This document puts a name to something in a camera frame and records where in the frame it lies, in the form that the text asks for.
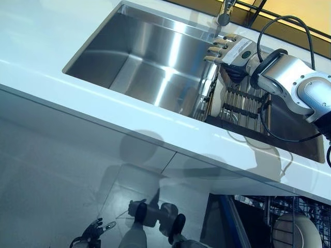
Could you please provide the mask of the dark right robot hand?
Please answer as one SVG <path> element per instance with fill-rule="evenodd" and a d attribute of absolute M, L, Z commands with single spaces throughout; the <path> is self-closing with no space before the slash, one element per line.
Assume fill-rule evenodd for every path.
<path fill-rule="evenodd" d="M 204 60 L 220 66 L 233 83 L 252 76 L 260 65 L 257 44 L 237 34 L 215 38 Z"/>

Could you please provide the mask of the dark left robot hand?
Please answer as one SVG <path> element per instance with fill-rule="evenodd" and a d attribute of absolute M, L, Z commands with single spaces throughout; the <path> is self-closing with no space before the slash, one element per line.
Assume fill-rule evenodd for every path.
<path fill-rule="evenodd" d="M 85 229 L 82 234 L 82 237 L 84 240 L 87 241 L 97 240 L 100 238 L 101 235 L 111 230 L 115 226 L 115 221 L 104 224 L 103 218 L 97 218 Z"/>

